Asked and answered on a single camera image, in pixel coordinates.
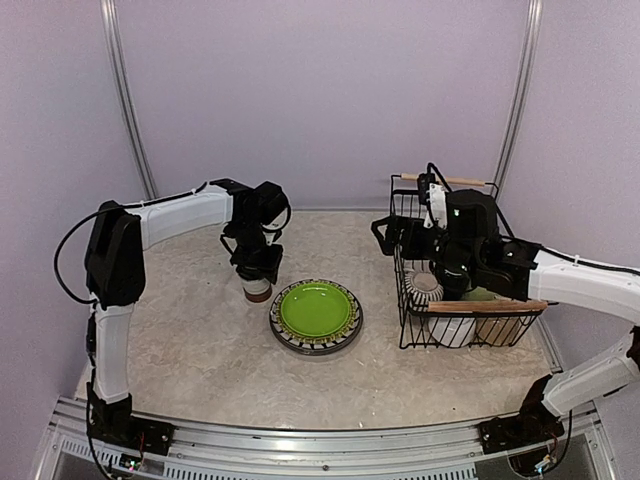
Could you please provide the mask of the brown white small bowl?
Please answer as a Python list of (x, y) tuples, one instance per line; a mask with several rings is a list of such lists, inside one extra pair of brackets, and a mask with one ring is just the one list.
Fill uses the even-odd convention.
[(267, 301), (272, 295), (272, 283), (266, 278), (240, 277), (246, 299), (252, 303)]

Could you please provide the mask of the white plate dark stripes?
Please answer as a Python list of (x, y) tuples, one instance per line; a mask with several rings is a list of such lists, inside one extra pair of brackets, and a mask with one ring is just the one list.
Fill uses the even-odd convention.
[(346, 287), (305, 279), (284, 288), (269, 309), (269, 326), (288, 349), (306, 356), (336, 353), (349, 346), (364, 323), (362, 306)]

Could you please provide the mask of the lime green plate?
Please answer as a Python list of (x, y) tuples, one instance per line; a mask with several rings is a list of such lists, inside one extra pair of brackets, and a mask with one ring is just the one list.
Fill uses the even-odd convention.
[(305, 282), (284, 294), (278, 307), (284, 329), (300, 338), (319, 339), (338, 333), (351, 317), (351, 301), (339, 287)]

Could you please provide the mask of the grey reindeer plate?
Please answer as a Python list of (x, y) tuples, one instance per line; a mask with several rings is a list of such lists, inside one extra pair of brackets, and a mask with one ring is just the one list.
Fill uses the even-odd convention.
[(362, 321), (355, 322), (354, 325), (349, 327), (343, 334), (325, 343), (305, 343), (286, 333), (285, 330), (276, 323), (272, 321), (269, 322), (271, 332), (284, 347), (297, 354), (310, 357), (325, 356), (345, 350), (360, 334), (362, 325)]

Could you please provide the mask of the yellow green woven plate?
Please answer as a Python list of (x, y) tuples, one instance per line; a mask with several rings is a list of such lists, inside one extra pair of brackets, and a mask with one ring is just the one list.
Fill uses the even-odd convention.
[(355, 325), (356, 309), (354, 297), (341, 285), (328, 280), (302, 280), (279, 295), (275, 323), (292, 340), (328, 343)]

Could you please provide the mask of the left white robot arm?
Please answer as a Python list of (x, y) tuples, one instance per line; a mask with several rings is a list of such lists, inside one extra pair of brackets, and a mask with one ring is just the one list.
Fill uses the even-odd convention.
[(265, 181), (249, 187), (231, 179), (137, 204), (103, 203), (88, 215), (93, 227), (84, 258), (89, 306), (89, 422), (121, 445), (133, 443), (140, 424), (131, 415), (127, 348), (130, 319), (146, 287), (144, 253), (203, 228), (220, 226), (247, 300), (268, 300), (277, 282), (283, 248), (278, 244), (291, 218), (283, 189)]

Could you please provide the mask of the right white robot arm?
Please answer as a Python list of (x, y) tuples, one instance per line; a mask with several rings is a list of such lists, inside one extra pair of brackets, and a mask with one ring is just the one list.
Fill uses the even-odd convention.
[(514, 303), (555, 304), (571, 320), (583, 313), (590, 323), (628, 324), (603, 350), (533, 383), (519, 412), (506, 421), (518, 442), (535, 442), (544, 432), (558, 430), (560, 418), (573, 408), (638, 381), (638, 270), (505, 236), (494, 220), (452, 220), (442, 228), (387, 216), (374, 221), (371, 230), (384, 254), (427, 261), (455, 291), (479, 286)]

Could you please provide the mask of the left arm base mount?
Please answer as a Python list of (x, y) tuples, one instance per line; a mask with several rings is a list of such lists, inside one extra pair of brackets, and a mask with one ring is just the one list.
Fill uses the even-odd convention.
[(167, 456), (176, 427), (170, 423), (132, 416), (122, 427), (89, 422), (89, 434), (107, 444)]

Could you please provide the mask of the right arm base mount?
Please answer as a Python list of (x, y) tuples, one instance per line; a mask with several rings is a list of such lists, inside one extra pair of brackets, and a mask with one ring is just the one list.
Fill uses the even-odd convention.
[(540, 423), (518, 415), (495, 417), (481, 422), (477, 425), (477, 430), (484, 454), (514, 450), (565, 434), (560, 421)]

